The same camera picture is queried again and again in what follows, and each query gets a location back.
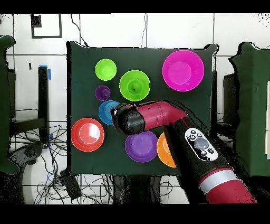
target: purple bowl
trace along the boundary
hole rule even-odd
[[[98,86],[95,90],[95,96],[100,101],[105,101],[110,98],[111,91],[107,86]]]
[[[158,139],[150,131],[127,137],[125,148],[128,156],[136,162],[146,163],[157,155]]]

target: green tabletop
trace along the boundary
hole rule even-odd
[[[102,102],[96,99],[95,89],[99,85],[106,85],[111,90],[109,100],[128,102],[120,93],[120,78],[127,71],[140,70],[149,77],[151,90],[145,99],[137,103],[162,99],[178,100],[209,127],[212,55],[217,46],[212,44],[205,49],[191,50],[202,59],[205,74],[199,86],[188,92],[172,90],[162,77],[162,65],[166,57],[180,49],[85,48],[75,42],[71,42],[70,46],[71,124],[81,118],[90,117],[100,122],[105,131],[102,146],[94,152],[81,152],[71,145],[71,174],[180,174],[176,168],[164,165],[158,156],[148,163],[133,161],[124,148],[127,136],[118,133],[113,126],[108,126],[100,120],[98,109]],[[96,63],[105,58],[111,59],[117,66],[116,76],[109,81],[102,81],[95,75]],[[163,128],[153,129],[152,132],[159,137]]]

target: black frame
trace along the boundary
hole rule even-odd
[[[15,113],[15,79],[14,74],[9,73],[9,96],[11,98],[11,117]],[[49,142],[49,99],[48,99],[47,68],[38,68],[38,118],[22,121],[11,121],[10,137],[33,129],[39,129],[40,141]]]

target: magenta bowl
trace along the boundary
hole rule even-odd
[[[165,83],[176,91],[196,88],[204,77],[204,63],[192,51],[179,50],[170,54],[162,67]]]

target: green bowl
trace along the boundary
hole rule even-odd
[[[116,65],[110,59],[102,59],[95,65],[95,74],[103,81],[109,81],[116,75]]]
[[[150,80],[142,71],[131,70],[122,76],[119,88],[125,99],[139,101],[148,95],[150,91]]]

